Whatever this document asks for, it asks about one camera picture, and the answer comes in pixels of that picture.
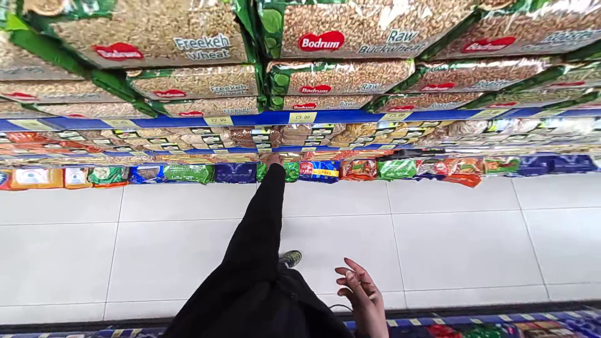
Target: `blue rice bag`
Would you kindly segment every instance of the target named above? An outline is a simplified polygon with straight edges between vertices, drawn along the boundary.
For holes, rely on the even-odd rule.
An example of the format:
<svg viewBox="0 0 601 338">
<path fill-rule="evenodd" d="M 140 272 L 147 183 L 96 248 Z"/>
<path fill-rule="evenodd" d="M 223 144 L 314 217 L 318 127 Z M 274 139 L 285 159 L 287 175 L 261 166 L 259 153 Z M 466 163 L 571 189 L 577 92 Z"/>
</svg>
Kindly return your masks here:
<svg viewBox="0 0 601 338">
<path fill-rule="evenodd" d="M 135 184 L 164 183 L 167 181 L 161 165 L 130 167 L 127 180 L 129 183 Z"/>
<path fill-rule="evenodd" d="M 299 180 L 335 183 L 338 181 L 339 161 L 306 161 L 299 164 Z"/>
<path fill-rule="evenodd" d="M 256 183 L 257 165 L 254 163 L 226 163 L 215 165 L 217 183 Z"/>
</svg>

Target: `sneaker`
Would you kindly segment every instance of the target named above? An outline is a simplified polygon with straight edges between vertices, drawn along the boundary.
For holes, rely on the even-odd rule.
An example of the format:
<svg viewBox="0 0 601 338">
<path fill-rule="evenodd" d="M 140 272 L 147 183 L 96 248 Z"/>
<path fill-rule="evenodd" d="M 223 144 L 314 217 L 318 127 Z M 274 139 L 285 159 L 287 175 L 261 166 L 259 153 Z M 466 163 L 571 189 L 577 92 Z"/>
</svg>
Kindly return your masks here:
<svg viewBox="0 0 601 338">
<path fill-rule="evenodd" d="M 280 258 L 279 261 L 286 264 L 286 267 L 288 269 L 290 268 L 294 268 L 302 259 L 302 254 L 300 251 L 298 250 L 292 250 L 292 251 L 288 251 L 287 253 L 283 254 Z"/>
</svg>

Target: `supermarket shelf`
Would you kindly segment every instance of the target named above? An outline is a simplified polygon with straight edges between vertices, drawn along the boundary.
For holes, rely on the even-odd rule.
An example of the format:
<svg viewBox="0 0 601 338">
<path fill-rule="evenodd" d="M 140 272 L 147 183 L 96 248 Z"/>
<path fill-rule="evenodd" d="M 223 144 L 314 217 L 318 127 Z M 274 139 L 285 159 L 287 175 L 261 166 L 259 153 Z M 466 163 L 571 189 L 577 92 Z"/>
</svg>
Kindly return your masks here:
<svg viewBox="0 0 601 338">
<path fill-rule="evenodd" d="M 541 108 L 521 109 L 452 109 L 439 111 L 417 111 L 409 115 L 406 113 L 370 114 L 363 110 L 332 110 L 332 111 L 264 111 L 258 115 L 231 116 L 224 118 L 171 118 L 160 115 L 157 118 L 142 118 L 133 120 L 116 120 L 110 124 L 103 120 L 87 120 L 67 117 L 48 117 L 29 119 L 30 122 L 23 127 L 23 123 L 12 123 L 14 120 L 0 120 L 0 131 L 43 131 L 43 130 L 72 130 L 72 129 L 111 129 L 111 128 L 168 128 L 168 127 L 203 127 L 208 125 L 223 126 L 265 126 L 274 124 L 294 123 L 294 115 L 304 114 L 310 117 L 309 121 L 301 120 L 298 123 L 360 123 L 376 121 L 433 121 L 433 120 L 467 120 L 490 118 L 524 118 L 532 117 L 541 112 Z M 572 109 L 555 111 L 550 114 L 543 113 L 536 117 L 592 117 L 601 116 L 601 109 Z"/>
</svg>

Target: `price tag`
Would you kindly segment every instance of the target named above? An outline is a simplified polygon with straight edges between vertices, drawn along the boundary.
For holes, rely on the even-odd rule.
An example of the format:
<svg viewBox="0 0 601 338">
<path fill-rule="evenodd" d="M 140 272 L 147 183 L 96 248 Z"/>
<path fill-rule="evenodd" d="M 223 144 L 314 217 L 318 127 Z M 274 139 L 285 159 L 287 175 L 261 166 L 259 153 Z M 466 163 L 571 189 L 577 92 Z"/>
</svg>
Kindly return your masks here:
<svg viewBox="0 0 601 338">
<path fill-rule="evenodd" d="M 135 124 L 134 122 L 132 122 L 131 120 L 100 120 L 100 121 L 108 124 L 109 126 L 115 128 L 115 129 L 139 128 L 139 126 L 137 124 Z"/>
<path fill-rule="evenodd" d="M 549 318 L 552 321 L 556 321 L 557 317 L 555 317 L 554 315 L 550 314 L 550 313 L 543 313 L 543 316 Z"/>
<path fill-rule="evenodd" d="M 408 118 L 411 115 L 411 113 L 412 113 L 412 111 L 387 112 L 386 114 L 384 114 L 384 116 L 382 116 L 380 118 L 379 121 L 389 121 L 389 122 L 403 121 L 404 119 Z"/>
<path fill-rule="evenodd" d="M 288 118 L 288 123 L 313 123 L 317 117 L 316 111 L 291 112 Z"/>
<path fill-rule="evenodd" d="M 35 119 L 24 118 L 22 120 L 7 120 L 7 121 L 14 124 L 15 126 L 25 128 L 29 131 L 53 131 L 54 130 L 54 128 L 52 128 L 50 126 L 46 126 L 44 123 L 42 123 L 38 120 L 35 120 Z"/>
<path fill-rule="evenodd" d="M 532 115 L 531 117 L 553 117 L 561 114 L 562 112 L 567 111 L 566 109 L 552 109 L 552 110 L 543 110 L 538 113 Z"/>
<path fill-rule="evenodd" d="M 489 118 L 494 118 L 495 116 L 499 116 L 509 109 L 486 109 L 483 110 L 471 117 L 468 117 L 468 120 L 488 120 Z"/>
<path fill-rule="evenodd" d="M 234 125 L 234 123 L 231 121 L 231 116 L 204 117 L 204 121 L 209 126 L 233 126 Z"/>
</svg>

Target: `floor tile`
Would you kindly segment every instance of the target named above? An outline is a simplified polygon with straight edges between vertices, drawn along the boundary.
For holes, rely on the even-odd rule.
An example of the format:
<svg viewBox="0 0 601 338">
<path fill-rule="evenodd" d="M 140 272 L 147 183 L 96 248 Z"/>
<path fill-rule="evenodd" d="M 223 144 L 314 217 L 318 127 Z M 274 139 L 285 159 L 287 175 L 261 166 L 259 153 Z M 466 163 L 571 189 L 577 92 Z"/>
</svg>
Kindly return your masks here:
<svg viewBox="0 0 601 338">
<path fill-rule="evenodd" d="M 393 215 L 405 290 L 543 284 L 519 211 Z"/>
<path fill-rule="evenodd" d="M 402 291 L 390 215 L 284 218 L 280 252 L 300 250 L 296 267 L 315 293 L 336 293 L 334 268 L 353 259 L 380 291 Z"/>
<path fill-rule="evenodd" d="M 121 221 L 242 218 L 255 192 L 254 184 L 128 185 Z"/>
<path fill-rule="evenodd" d="M 390 214 L 386 182 L 286 184 L 284 217 Z"/>
<path fill-rule="evenodd" d="M 0 306 L 104 302 L 116 229 L 117 223 L 1 226 Z"/>
<path fill-rule="evenodd" d="M 601 208 L 523 214 L 545 283 L 601 282 Z"/>
<path fill-rule="evenodd" d="M 520 208 L 506 177 L 488 177 L 475 188 L 436 180 L 396 180 L 387 185 L 393 214 Z"/>
<path fill-rule="evenodd" d="M 106 303 L 106 321 L 119 321 L 122 319 L 140 318 L 168 318 L 173 317 L 186 304 L 182 301 L 143 301 Z"/>
<path fill-rule="evenodd" d="M 601 174 L 564 174 L 513 179 L 522 209 L 601 207 Z"/>
<path fill-rule="evenodd" d="M 221 263 L 239 221 L 120 223 L 108 301 L 188 299 Z"/>
<path fill-rule="evenodd" d="M 3 306 L 0 325 L 97 322 L 104 310 L 105 303 Z"/>
<path fill-rule="evenodd" d="M 552 301 L 601 299 L 601 283 L 547 285 Z"/>
<path fill-rule="evenodd" d="M 0 224 L 116 222 L 122 188 L 0 191 Z"/>
<path fill-rule="evenodd" d="M 406 291 L 405 296 L 410 309 L 549 301 L 545 287 L 542 285 Z"/>
</svg>

